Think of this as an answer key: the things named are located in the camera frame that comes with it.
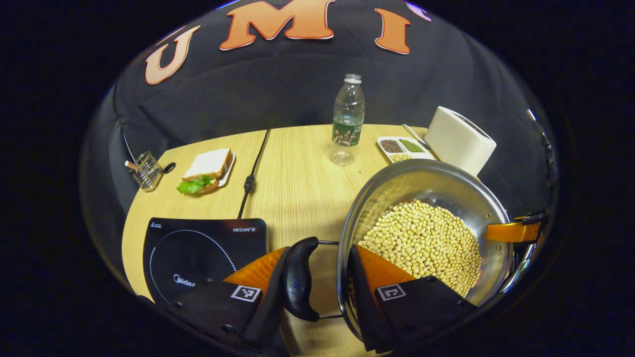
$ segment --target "wooden table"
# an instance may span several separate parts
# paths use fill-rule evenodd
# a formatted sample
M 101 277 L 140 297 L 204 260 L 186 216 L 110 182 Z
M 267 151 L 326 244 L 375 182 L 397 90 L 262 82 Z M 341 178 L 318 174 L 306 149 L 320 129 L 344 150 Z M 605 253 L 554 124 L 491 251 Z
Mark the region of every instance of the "wooden table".
M 422 137 L 425 128 L 413 128 Z M 345 218 L 362 186 L 390 164 L 377 144 L 381 136 L 411 137 L 396 125 L 364 125 L 355 162 L 338 166 L 330 159 L 332 125 L 273 129 L 256 170 L 256 186 L 247 200 L 243 218 L 267 223 L 270 250 L 291 246 L 306 237 L 338 241 Z M 251 173 L 265 131 L 215 138 L 166 151 L 159 163 L 176 162 L 159 187 L 139 190 L 123 231 L 123 264 L 137 295 L 150 300 L 143 269 L 145 228 L 152 217 L 172 219 L 235 219 L 243 199 L 243 184 Z M 206 151 L 231 148 L 236 161 L 225 186 L 200 197 L 181 195 L 175 188 L 194 158 Z M 311 306 L 320 314 L 339 314 L 335 288 L 337 246 L 321 245 L 309 265 L 313 278 Z M 282 329 L 291 354 L 329 356 L 374 355 L 348 329 L 342 318 L 316 323 L 285 311 Z

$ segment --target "sandwich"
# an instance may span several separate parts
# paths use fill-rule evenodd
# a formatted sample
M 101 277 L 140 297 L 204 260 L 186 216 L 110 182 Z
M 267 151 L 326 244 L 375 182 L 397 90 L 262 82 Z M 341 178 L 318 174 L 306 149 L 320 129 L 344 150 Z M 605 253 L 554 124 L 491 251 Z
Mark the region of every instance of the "sandwich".
M 177 187 L 181 193 L 204 193 L 218 186 L 218 180 L 225 175 L 232 161 L 230 149 L 219 149 L 204 152 L 196 158 L 192 166 L 181 178 L 183 182 Z

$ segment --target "bottle cap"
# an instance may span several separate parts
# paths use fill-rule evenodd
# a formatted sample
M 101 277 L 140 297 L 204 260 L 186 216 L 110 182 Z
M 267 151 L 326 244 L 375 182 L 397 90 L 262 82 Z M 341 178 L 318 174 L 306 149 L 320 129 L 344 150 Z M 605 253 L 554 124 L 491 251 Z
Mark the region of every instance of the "bottle cap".
M 361 76 L 359 74 L 347 73 L 344 77 L 345 83 L 361 84 Z

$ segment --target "orange letter m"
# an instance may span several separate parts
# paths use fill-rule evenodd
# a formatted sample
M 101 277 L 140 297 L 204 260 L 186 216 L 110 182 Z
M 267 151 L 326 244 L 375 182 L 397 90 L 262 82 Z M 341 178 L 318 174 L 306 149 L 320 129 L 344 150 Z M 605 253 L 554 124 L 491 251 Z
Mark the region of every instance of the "orange letter m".
M 290 39 L 329 39 L 333 31 L 326 24 L 326 8 L 335 0 L 292 0 L 280 10 L 265 1 L 247 4 L 227 13 L 232 16 L 232 25 L 227 40 L 220 49 L 227 51 L 247 46 L 256 41 L 249 33 L 249 25 L 258 33 L 272 40 L 289 20 L 293 25 L 284 35 Z

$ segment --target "bottle label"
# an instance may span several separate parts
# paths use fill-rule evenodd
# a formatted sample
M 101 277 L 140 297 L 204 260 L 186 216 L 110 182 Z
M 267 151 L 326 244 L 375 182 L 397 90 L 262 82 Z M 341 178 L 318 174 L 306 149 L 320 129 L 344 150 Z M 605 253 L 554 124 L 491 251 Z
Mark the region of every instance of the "bottle label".
M 361 125 L 333 123 L 333 142 L 342 146 L 355 146 L 359 143 Z

